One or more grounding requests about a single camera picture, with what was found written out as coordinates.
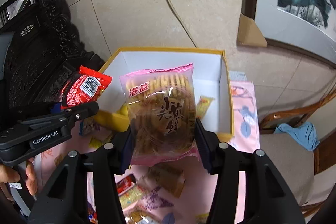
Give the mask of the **person left hand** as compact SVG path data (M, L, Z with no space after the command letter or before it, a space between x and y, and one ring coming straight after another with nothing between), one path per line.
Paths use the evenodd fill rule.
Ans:
M34 170L34 158L30 158L26 161L26 187L30 192L30 195L34 196L37 192L38 189L38 184L37 184L37 177L36 173ZM13 201L13 197L10 194L9 190L5 186L6 183L14 183L14 182L19 182L20 180L20 175L15 171L14 169L5 166L1 164L0 166L0 183L1 183L1 190L3 191L5 197Z

